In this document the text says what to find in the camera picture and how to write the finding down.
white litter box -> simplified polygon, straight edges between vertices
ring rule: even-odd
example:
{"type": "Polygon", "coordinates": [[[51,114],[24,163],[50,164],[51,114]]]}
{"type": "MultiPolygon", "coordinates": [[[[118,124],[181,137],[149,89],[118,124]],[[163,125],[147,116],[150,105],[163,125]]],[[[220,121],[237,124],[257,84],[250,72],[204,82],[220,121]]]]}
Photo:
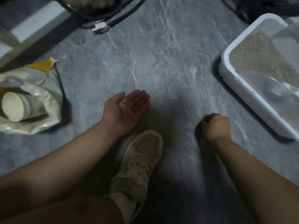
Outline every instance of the white litter box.
{"type": "MultiPolygon", "coordinates": [[[[231,51],[248,35],[262,31],[272,37],[287,26],[288,24],[275,14],[264,14],[260,16],[223,51],[218,69],[223,80],[278,135],[299,141],[299,126],[291,126],[292,124],[290,125],[290,122],[288,123],[283,119],[240,75],[238,75],[229,61],[231,51]]],[[[294,40],[281,39],[275,43],[275,46],[296,71],[299,72],[299,44],[294,40]]]]}

person's left hand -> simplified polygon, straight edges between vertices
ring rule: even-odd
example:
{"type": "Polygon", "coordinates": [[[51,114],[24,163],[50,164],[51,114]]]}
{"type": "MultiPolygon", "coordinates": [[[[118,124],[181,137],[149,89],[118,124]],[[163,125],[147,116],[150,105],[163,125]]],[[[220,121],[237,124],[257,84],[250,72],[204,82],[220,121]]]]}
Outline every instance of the person's left hand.
{"type": "Polygon", "coordinates": [[[102,121],[116,140],[129,133],[138,119],[150,107],[150,95],[145,90],[135,90],[125,96],[125,92],[111,97],[105,102],[102,121]]]}

beige sneaker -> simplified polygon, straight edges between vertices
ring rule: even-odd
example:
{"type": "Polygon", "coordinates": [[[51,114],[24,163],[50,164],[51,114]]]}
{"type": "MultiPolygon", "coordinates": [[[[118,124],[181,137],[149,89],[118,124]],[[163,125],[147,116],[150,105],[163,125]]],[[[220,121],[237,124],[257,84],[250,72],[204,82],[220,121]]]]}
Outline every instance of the beige sneaker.
{"type": "Polygon", "coordinates": [[[140,133],[129,144],[120,171],[111,182],[111,193],[122,192],[138,202],[130,222],[145,203],[149,178],[161,157],[162,147],[163,139],[157,131],[140,133]]]}

person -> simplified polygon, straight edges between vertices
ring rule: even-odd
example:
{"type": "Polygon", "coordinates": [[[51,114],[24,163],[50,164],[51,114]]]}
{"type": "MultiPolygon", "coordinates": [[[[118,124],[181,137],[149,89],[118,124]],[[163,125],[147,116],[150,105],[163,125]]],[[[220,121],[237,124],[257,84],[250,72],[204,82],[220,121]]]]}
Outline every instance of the person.
{"type": "MultiPolygon", "coordinates": [[[[105,102],[102,120],[65,146],[0,178],[2,223],[130,223],[147,197],[149,178],[163,147],[161,134],[147,130],[128,146],[110,194],[61,199],[129,133],[150,106],[135,90],[105,102]]],[[[210,114],[201,123],[239,194],[258,223],[297,223],[299,187],[231,140],[229,119],[210,114]]]]}

white cup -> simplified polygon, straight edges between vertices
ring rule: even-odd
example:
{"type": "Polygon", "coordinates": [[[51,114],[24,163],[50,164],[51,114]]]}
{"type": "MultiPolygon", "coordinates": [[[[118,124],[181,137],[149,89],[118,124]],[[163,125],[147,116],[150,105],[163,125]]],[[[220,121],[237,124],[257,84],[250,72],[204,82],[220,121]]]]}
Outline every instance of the white cup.
{"type": "Polygon", "coordinates": [[[2,110],[12,122],[46,114],[44,104],[32,95],[7,92],[2,98],[2,110]]]}

